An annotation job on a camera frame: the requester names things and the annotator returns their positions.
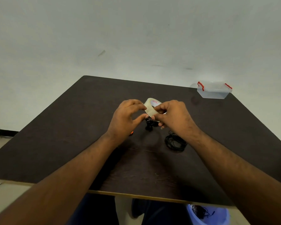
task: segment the dark blue pants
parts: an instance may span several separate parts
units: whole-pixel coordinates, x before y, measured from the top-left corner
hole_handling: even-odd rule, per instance
[[[142,225],[190,225],[185,205],[133,199],[133,216],[145,214]],[[87,193],[67,225],[119,225],[113,196]]]

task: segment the floor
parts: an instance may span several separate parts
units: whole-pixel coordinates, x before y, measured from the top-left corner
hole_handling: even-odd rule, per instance
[[[0,137],[0,148],[9,140]],[[0,212],[29,188],[22,185],[0,184]],[[120,225],[140,225],[142,223],[143,215],[137,219],[131,217],[131,198],[115,197],[115,202]],[[249,225],[238,209],[229,209],[229,213],[231,225]]]

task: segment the clear packing tape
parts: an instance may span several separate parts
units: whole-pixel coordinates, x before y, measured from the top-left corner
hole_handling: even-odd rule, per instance
[[[154,99],[154,98],[148,98],[147,101],[144,103],[144,105],[146,106],[146,110],[145,112],[152,117],[154,114],[158,114],[158,112],[153,108],[158,106],[159,104],[161,104],[161,102],[159,102],[158,100]]]

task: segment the tabletop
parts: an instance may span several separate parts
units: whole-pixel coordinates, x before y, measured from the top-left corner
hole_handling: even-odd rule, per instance
[[[204,132],[281,182],[281,141],[233,94],[204,99],[195,88],[94,76],[80,78],[0,149],[0,181],[41,181],[96,141],[123,100],[147,98],[183,101]],[[190,145],[171,151],[167,129],[145,127],[111,154],[90,192],[233,205]]]

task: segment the forearm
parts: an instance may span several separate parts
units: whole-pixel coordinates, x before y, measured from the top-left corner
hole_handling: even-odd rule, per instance
[[[251,224],[281,224],[280,182],[201,131],[184,139]]]
[[[6,208],[0,224],[66,223],[115,147],[103,135]]]

